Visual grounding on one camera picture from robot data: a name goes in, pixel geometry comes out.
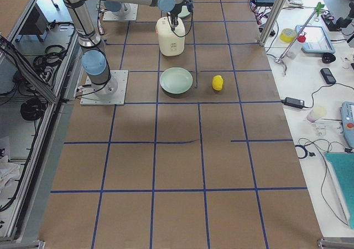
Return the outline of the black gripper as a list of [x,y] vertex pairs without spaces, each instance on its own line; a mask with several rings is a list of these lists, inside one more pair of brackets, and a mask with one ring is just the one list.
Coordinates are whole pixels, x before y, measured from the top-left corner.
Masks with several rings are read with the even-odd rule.
[[175,30],[175,28],[178,26],[178,14],[181,12],[182,6],[187,6],[190,13],[194,11],[193,0],[181,0],[180,3],[177,3],[172,11],[167,13],[170,15],[170,24],[172,30]]

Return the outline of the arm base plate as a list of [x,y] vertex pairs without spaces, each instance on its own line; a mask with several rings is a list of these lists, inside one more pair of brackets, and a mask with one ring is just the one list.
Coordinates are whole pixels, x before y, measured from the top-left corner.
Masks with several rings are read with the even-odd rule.
[[105,1],[105,22],[126,22],[137,19],[138,5],[133,3]]
[[111,70],[111,79],[105,87],[91,83],[86,76],[85,84],[91,85],[84,88],[83,95],[80,96],[80,104],[83,106],[123,106],[126,97],[128,82],[128,70]]

